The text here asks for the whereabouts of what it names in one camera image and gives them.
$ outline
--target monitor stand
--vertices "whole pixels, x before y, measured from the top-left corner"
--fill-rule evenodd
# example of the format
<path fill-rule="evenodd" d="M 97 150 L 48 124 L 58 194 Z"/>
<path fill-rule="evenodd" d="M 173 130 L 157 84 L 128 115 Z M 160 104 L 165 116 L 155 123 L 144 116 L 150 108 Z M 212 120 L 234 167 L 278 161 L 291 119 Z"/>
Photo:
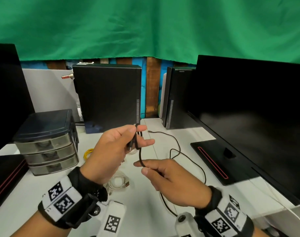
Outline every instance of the monitor stand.
<path fill-rule="evenodd" d="M 235 155 L 217 140 L 194 142 L 190 144 L 223 185 L 258 177 L 252 169 L 255 166 L 242 154 Z"/>

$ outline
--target black monitor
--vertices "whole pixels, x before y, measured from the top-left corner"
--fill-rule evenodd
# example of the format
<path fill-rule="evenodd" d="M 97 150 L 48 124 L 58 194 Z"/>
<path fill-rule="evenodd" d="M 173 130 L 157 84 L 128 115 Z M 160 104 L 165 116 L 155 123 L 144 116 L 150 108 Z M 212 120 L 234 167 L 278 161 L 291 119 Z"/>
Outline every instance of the black monitor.
<path fill-rule="evenodd" d="M 34 112 L 15 45 L 0 44 L 0 149 Z"/>
<path fill-rule="evenodd" d="M 300 204 L 300 64 L 200 55 L 189 88 L 215 137 L 191 145 L 221 183 L 260 175 Z"/>

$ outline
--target fingernail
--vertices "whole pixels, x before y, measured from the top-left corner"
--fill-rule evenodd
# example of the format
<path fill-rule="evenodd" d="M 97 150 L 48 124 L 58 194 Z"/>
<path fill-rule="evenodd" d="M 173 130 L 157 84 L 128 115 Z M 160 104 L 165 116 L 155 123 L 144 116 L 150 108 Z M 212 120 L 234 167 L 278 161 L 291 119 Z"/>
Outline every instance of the fingernail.
<path fill-rule="evenodd" d="M 130 127 L 130 128 L 129 128 L 129 131 L 130 131 L 131 133 L 135 133 L 135 132 L 136 132 L 136 127 L 135 127 L 135 126 Z"/>
<path fill-rule="evenodd" d="M 141 173 L 146 176 L 148 174 L 148 170 L 149 170 L 149 168 L 143 167 L 141 170 Z"/>

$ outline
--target human hand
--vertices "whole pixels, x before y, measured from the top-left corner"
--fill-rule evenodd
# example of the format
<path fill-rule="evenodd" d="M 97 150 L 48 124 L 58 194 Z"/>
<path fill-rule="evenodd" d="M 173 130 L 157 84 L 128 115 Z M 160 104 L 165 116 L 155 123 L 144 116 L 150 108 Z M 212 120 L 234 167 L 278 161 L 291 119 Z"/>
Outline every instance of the human hand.
<path fill-rule="evenodd" d="M 132 140 L 136 131 L 145 131 L 146 125 L 125 125 L 105 131 L 90 157 L 81 166 L 81 173 L 87 179 L 98 184 L 107 183 L 115 174 L 129 151 L 126 145 Z M 137 135 L 138 147 L 154 144 L 154 139 L 145 140 Z"/>
<path fill-rule="evenodd" d="M 211 189 L 175 160 L 147 159 L 142 162 L 146 167 L 142 168 L 141 173 L 173 204 L 201 209 L 210 202 Z M 137 161 L 134 166 L 141 167 L 141 164 Z"/>

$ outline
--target green cloth backdrop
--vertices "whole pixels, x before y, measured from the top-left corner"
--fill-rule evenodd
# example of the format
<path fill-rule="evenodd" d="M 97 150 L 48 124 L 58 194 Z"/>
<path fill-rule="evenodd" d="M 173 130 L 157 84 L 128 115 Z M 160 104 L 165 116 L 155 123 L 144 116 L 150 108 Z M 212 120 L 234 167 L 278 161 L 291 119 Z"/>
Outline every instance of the green cloth backdrop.
<path fill-rule="evenodd" d="M 300 0 L 0 0 L 21 60 L 199 54 L 300 63 Z"/>

